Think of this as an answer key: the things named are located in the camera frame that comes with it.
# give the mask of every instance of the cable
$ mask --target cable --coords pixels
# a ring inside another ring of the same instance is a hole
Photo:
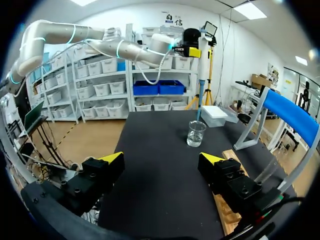
[[[265,210],[261,211],[260,214],[261,214],[261,216],[263,216],[263,215],[269,213],[270,211],[272,211],[273,209],[282,207],[285,204],[293,203],[293,202],[302,202],[304,199],[305,198],[301,197],[301,196],[295,196],[295,197],[290,197],[288,199],[283,199],[281,202],[278,202],[278,203],[266,208]]]

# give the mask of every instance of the black table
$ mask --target black table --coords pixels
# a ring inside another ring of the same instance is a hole
[[[125,170],[103,198],[99,226],[139,237],[224,236],[212,192],[197,169],[198,157],[200,152],[222,157],[245,126],[226,122],[224,127],[207,128],[201,146],[190,147],[188,123],[195,119],[196,111],[130,113],[115,149],[124,152]],[[272,158],[262,143],[235,153],[252,178]],[[285,176],[279,167],[264,188],[277,186]],[[296,195],[292,187],[287,193]],[[296,207],[284,206],[274,218],[277,226]]]

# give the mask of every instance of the white box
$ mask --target white box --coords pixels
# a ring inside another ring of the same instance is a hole
[[[90,86],[78,88],[77,92],[79,95],[79,99],[88,99],[95,94],[95,89],[93,86],[90,85]]]
[[[161,70],[170,70],[172,68],[172,61],[173,61],[172,56],[166,56],[164,58]]]
[[[158,34],[160,31],[159,27],[143,27],[142,28],[144,34]]]
[[[39,93],[42,92],[42,86],[43,86],[43,83],[40,83],[40,84],[38,84],[38,85],[35,87],[37,94],[39,94]]]
[[[58,85],[57,78],[52,77],[44,81],[45,89],[49,90]]]
[[[72,113],[72,107],[71,105],[62,106],[59,108],[59,113],[62,118],[68,117]]]
[[[94,119],[97,116],[94,106],[82,109],[83,115],[88,119]]]
[[[201,106],[201,118],[209,128],[223,127],[227,117],[218,106]]]
[[[99,102],[94,106],[94,109],[96,111],[96,115],[99,118],[105,118],[109,117],[109,112],[107,109],[107,103],[106,102]]]
[[[173,68],[179,70],[190,70],[190,57],[175,57],[173,60]]]
[[[124,117],[126,100],[114,100],[107,104],[109,116],[115,119]]]
[[[78,66],[76,68],[76,72],[77,72],[77,78],[81,79],[81,78],[85,78],[89,76],[89,69],[87,65],[84,66]]]
[[[60,91],[55,91],[54,93],[48,95],[47,97],[48,97],[49,104],[55,104],[56,102],[62,99]]]
[[[152,101],[150,98],[141,97],[135,100],[134,105],[137,112],[148,112],[151,111]]]
[[[55,119],[61,118],[61,114],[59,112],[59,108],[55,108],[51,112],[52,112],[53,118],[55,118]]]
[[[109,83],[112,95],[124,94],[126,91],[126,81],[115,81]]]
[[[136,62],[135,65],[136,65],[136,67],[135,67],[136,70],[139,69],[138,66],[139,66],[140,69],[142,69],[142,70],[143,70],[143,69],[149,69],[149,68],[150,68],[149,65],[144,64],[143,62],[140,62],[140,61]]]
[[[109,83],[102,83],[98,85],[93,85],[95,94],[97,97],[99,96],[107,96],[110,94],[110,85]]]
[[[116,58],[103,60],[101,61],[101,65],[102,65],[102,72],[104,74],[113,73],[118,70],[118,63]]]
[[[187,107],[187,103],[185,101],[176,101],[171,103],[171,110],[173,111],[182,111]]]
[[[170,106],[170,100],[165,97],[155,97],[152,100],[155,111],[168,111]]]
[[[89,68],[89,75],[90,76],[102,74],[101,62],[95,62],[95,63],[88,64],[88,68]]]
[[[142,33],[141,36],[142,43],[149,46],[151,44],[153,33]]]

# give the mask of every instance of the wire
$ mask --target wire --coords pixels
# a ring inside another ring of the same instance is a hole
[[[288,199],[283,199],[281,202],[278,202],[278,203],[266,208],[265,210],[261,211],[260,214],[261,214],[261,216],[263,216],[263,215],[269,213],[270,211],[272,211],[273,209],[282,207],[285,204],[293,203],[293,202],[302,202],[304,199],[305,198],[301,197],[301,196],[295,196],[295,197],[290,197]]]
[[[159,65],[159,71],[158,71],[158,75],[157,75],[157,77],[156,77],[155,82],[150,81],[150,80],[146,77],[144,71],[140,68],[140,66],[137,65],[136,63],[134,63],[135,66],[137,66],[138,69],[140,70],[143,78],[144,78],[149,84],[151,84],[151,85],[156,85],[156,84],[159,82],[160,75],[161,75],[161,67],[162,67],[162,65],[164,64],[166,57],[168,56],[168,54],[169,54],[171,51],[172,51],[172,49],[170,49],[169,51],[167,51],[166,54],[163,56],[163,58],[162,58],[162,60],[161,60],[161,62],[160,62],[160,65]]]

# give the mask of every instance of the ceiling light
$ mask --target ceiling light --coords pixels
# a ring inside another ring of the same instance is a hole
[[[236,6],[233,8],[237,12],[241,13],[245,17],[247,17],[250,20],[253,19],[265,19],[267,16],[259,9],[257,8],[253,3],[245,3],[240,6]]]
[[[90,3],[93,3],[97,0],[70,0],[72,2],[74,2],[75,4],[78,4],[80,5],[81,7],[85,6],[85,5],[88,5]]]
[[[303,64],[303,65],[308,66],[308,62],[307,62],[307,60],[305,60],[304,58],[299,57],[299,56],[295,56],[295,59],[296,59],[296,61],[297,61],[298,63],[301,63],[301,64]]]

